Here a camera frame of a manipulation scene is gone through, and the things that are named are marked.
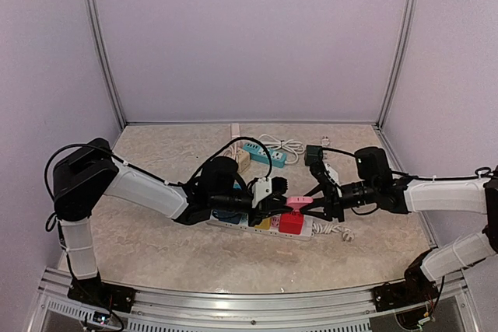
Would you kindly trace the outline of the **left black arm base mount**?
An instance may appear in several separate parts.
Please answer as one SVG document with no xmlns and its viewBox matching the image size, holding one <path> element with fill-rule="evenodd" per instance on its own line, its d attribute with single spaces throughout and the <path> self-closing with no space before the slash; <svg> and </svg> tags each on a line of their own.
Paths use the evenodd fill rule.
<svg viewBox="0 0 498 332">
<path fill-rule="evenodd" d="M 102 309 L 130 313 L 135 301 L 136 290 L 132 287 L 106 283 L 100 274 L 94 278 L 73 278 L 68 297 Z"/>
</svg>

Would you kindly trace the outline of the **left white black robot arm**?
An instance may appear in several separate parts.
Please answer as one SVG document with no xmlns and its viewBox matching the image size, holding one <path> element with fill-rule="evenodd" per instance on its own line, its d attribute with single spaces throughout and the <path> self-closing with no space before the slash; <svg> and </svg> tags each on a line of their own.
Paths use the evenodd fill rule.
<svg viewBox="0 0 498 332">
<path fill-rule="evenodd" d="M 171 183 L 117 156 L 104 138 L 66 145 L 46 162 L 44 184 L 53 201 L 61 248 L 79 293 L 94 305 L 109 296 L 100 280 L 90 217 L 102 196 L 159 212 L 181 225 L 209 220 L 212 211 L 245 214 L 250 226 L 288 213 L 288 183 L 266 173 L 246 183 L 234 159 L 217 151 L 186 182 Z"/>
</svg>

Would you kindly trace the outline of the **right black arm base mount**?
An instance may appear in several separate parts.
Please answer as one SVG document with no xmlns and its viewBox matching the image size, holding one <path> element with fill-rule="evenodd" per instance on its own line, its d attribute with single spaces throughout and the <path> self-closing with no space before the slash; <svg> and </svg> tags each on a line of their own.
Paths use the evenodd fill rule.
<svg viewBox="0 0 498 332">
<path fill-rule="evenodd" d="M 440 292 L 436 282 L 428 280 L 421 270 L 423 260 L 430 252 L 431 250 L 427 250 L 420 254 L 405 269 L 402 281 L 385 282 L 371 289 L 377 312 L 398 309 L 438 298 Z"/>
</svg>

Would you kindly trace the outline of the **yellow cube socket adapter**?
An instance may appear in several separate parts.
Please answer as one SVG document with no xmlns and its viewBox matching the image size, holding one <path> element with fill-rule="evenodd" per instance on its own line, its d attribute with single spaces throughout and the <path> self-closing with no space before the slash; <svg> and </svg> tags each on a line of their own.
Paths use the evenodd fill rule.
<svg viewBox="0 0 498 332">
<path fill-rule="evenodd" d="M 259 224 L 255 225 L 254 228 L 258 230 L 270 230 L 272 226 L 272 219 L 265 218 Z"/>
</svg>

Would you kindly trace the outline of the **white multicolour power strip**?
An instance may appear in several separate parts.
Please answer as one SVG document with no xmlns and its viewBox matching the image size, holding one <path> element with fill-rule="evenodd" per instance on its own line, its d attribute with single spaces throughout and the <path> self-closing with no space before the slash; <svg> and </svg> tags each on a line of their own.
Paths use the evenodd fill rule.
<svg viewBox="0 0 498 332">
<path fill-rule="evenodd" d="M 264 219 L 259 225 L 249 226 L 247 214 L 223 214 L 213 212 L 208 224 L 224 229 L 234 229 L 267 236 L 310 241 L 316 235 L 339 235 L 342 241 L 350 243 L 355 239 L 351 229 L 318 218 L 298 215 L 296 212 L 275 215 Z"/>
</svg>

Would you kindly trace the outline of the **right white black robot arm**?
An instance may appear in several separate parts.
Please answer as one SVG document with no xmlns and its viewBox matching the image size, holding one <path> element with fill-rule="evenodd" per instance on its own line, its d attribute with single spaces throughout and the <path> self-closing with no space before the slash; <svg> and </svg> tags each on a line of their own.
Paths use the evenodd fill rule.
<svg viewBox="0 0 498 332">
<path fill-rule="evenodd" d="M 323 161 L 326 149 L 308 145 L 304 162 L 317 186 L 309 197 L 320 198 L 300 213 L 324 221 L 344 222 L 345 211 L 373 204 L 398 215 L 425 211 L 466 211 L 487 217 L 485 227 L 441 248 L 420 255 L 406 274 L 410 277 L 398 286 L 398 297 L 413 304 L 425 295 L 429 282 L 471 267 L 497 254 L 497 171 L 478 168 L 471 176 L 422 177 L 394 171 L 386 152 L 366 147 L 352 153 L 359 181 L 340 185 Z"/>
</svg>

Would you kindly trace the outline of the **red cube socket adapter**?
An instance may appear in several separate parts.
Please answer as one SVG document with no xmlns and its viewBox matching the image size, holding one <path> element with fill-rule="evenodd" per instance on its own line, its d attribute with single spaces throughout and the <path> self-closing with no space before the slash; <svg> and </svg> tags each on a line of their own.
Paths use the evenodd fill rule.
<svg viewBox="0 0 498 332">
<path fill-rule="evenodd" d="M 298 211 L 281 214 L 279 232 L 291 235 L 300 235 L 303 229 L 304 216 Z"/>
</svg>

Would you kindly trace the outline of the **pink plug adapter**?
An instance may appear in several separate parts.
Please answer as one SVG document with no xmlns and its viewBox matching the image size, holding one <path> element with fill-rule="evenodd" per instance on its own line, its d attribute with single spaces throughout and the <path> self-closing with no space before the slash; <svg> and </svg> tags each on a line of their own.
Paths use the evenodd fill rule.
<svg viewBox="0 0 498 332">
<path fill-rule="evenodd" d="M 300 211 L 301 208 L 314 202 L 312 197 L 288 197 L 286 200 L 286 207 L 291 208 L 293 211 Z"/>
</svg>

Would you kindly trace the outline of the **dark green cube adapter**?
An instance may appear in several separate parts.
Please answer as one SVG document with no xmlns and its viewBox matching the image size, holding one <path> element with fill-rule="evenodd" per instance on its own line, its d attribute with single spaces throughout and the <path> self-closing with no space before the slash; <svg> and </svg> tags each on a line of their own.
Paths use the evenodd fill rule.
<svg viewBox="0 0 498 332">
<path fill-rule="evenodd" d="M 328 136 L 323 136 L 319 145 L 306 144 L 304 153 L 304 165 L 311 166 L 315 162 L 322 161 L 324 150 L 330 145 Z"/>
</svg>

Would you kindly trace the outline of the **teal power strip with cord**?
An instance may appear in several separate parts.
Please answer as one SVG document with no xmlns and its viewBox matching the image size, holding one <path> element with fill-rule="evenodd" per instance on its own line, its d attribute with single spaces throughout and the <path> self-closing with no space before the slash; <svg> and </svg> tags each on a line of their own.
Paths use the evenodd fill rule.
<svg viewBox="0 0 498 332">
<path fill-rule="evenodd" d="M 242 149 L 249 153 L 251 161 L 269 164 L 264 147 L 271 156 L 272 166 L 282 169 L 285 166 L 295 165 L 305 153 L 305 146 L 295 139 L 279 139 L 269 134 L 262 134 L 258 143 L 245 142 Z"/>
</svg>

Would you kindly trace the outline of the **dark blue cube socket adapter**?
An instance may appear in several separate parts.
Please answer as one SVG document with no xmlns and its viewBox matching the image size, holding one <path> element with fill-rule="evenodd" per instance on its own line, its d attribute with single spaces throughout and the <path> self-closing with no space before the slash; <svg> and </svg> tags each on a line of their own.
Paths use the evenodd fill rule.
<svg viewBox="0 0 498 332">
<path fill-rule="evenodd" d="M 214 218 L 220 222 L 230 223 L 234 225 L 239 225 L 244 217 L 242 213 L 233 213 L 229 211 L 213 211 L 212 215 Z"/>
</svg>

